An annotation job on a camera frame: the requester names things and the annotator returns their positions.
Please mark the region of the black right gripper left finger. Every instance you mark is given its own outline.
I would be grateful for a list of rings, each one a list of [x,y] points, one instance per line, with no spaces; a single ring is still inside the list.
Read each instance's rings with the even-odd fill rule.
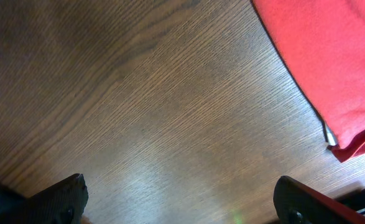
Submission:
[[[80,224],[87,202],[84,176],[73,174],[28,198],[17,208],[16,221],[22,224]]]

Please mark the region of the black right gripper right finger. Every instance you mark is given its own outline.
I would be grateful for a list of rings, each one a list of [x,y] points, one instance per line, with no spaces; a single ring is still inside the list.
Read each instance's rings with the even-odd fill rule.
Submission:
[[[365,224],[365,188],[330,198],[284,175],[275,185],[273,203],[281,223]]]

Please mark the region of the dark green Nike t-shirt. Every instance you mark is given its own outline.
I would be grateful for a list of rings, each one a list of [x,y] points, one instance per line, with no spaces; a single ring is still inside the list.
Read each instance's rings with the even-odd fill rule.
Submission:
[[[20,211],[25,201],[24,196],[0,183],[0,224],[28,223]]]

